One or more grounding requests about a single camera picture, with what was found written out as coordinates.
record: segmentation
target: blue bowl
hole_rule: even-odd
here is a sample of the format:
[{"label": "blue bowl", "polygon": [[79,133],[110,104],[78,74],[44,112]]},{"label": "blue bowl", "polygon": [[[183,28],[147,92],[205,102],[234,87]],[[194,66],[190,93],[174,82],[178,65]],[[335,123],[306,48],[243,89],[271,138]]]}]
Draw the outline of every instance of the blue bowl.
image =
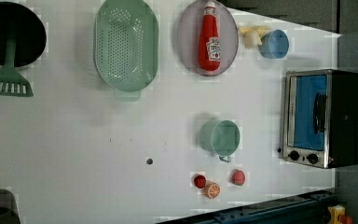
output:
[{"label": "blue bowl", "polygon": [[275,30],[265,34],[262,38],[263,44],[260,52],[268,59],[279,59],[286,56],[289,51],[289,39],[282,30]]}]

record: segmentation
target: green spatula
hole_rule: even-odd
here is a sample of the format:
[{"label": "green spatula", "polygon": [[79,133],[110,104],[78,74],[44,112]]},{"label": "green spatula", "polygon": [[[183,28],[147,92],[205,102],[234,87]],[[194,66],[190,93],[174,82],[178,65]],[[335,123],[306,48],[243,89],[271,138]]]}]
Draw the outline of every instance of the green spatula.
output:
[{"label": "green spatula", "polygon": [[31,97],[31,85],[14,67],[16,57],[16,36],[13,27],[7,31],[5,64],[0,69],[0,95]]}]

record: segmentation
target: bottle label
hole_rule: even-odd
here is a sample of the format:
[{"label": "bottle label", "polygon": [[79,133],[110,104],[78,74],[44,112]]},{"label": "bottle label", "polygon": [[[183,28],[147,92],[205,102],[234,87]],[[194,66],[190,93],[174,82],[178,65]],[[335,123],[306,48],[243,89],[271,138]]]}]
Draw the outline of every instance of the bottle label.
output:
[{"label": "bottle label", "polygon": [[206,43],[206,49],[208,50],[209,61],[220,62],[220,44],[218,37],[209,38],[209,42]]},{"label": "bottle label", "polygon": [[216,10],[216,8],[214,8],[214,7],[206,7],[204,10],[204,16],[205,15],[213,15],[214,16],[215,10]]}]

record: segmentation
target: white plate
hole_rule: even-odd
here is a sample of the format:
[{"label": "white plate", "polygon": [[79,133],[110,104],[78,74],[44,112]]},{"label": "white plate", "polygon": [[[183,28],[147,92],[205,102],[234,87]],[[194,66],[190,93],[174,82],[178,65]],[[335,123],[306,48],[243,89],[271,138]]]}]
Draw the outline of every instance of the white plate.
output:
[{"label": "white plate", "polygon": [[177,30],[177,48],[183,63],[193,72],[203,76],[217,76],[224,73],[238,51],[238,29],[231,13],[223,4],[216,4],[217,30],[220,37],[220,67],[212,72],[205,71],[199,66],[198,50],[203,12],[208,0],[199,0],[188,6],[179,20]]}]

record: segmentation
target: black dot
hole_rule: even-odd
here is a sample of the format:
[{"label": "black dot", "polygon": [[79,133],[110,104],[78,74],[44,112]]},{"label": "black dot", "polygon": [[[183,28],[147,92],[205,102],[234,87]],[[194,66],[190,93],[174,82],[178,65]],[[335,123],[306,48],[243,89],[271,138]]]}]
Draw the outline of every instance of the black dot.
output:
[{"label": "black dot", "polygon": [[148,165],[153,164],[153,160],[151,158],[147,159],[146,164],[148,164]]}]

